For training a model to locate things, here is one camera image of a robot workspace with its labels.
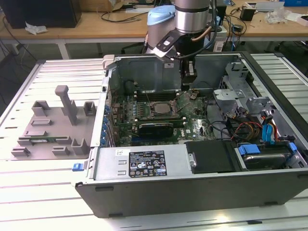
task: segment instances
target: label sticker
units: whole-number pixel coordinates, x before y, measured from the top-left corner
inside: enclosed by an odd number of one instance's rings
[[[129,153],[129,176],[160,177],[167,175],[164,151]]]
[[[115,150],[115,155],[116,156],[124,156],[124,155],[129,155],[130,149],[116,149]]]
[[[165,64],[165,68],[173,68],[173,67],[174,67],[174,63]]]

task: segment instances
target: motherboard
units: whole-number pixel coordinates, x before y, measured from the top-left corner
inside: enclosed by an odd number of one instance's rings
[[[111,123],[116,147],[182,144],[214,140],[205,102],[196,90],[114,95]]]

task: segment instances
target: black plastic cover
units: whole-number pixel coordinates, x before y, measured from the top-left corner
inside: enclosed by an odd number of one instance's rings
[[[196,167],[192,167],[194,174],[242,171],[233,142],[190,141],[185,144],[187,152],[193,154],[196,161]]]

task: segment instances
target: black box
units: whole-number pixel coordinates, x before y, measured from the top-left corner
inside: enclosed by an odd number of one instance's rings
[[[79,0],[0,0],[14,29],[34,26],[75,27],[81,18]]]
[[[223,22],[223,18],[224,18],[225,14],[226,14],[227,5],[224,3],[223,0],[217,0],[216,8],[217,8],[217,11],[218,11],[217,16],[220,17],[219,25],[221,26],[222,22]]]
[[[243,7],[240,19],[242,19],[243,21],[251,21],[252,18],[254,17],[255,12],[256,12],[255,9]]]

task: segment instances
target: green circuit board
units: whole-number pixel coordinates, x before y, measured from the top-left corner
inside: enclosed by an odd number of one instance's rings
[[[173,101],[138,102],[133,96],[118,97],[114,102],[114,125],[118,128],[118,147],[181,144],[185,141],[214,140],[204,116],[206,97],[192,90],[183,92]],[[138,127],[144,123],[172,123],[173,135],[167,138],[147,139],[138,136]]]

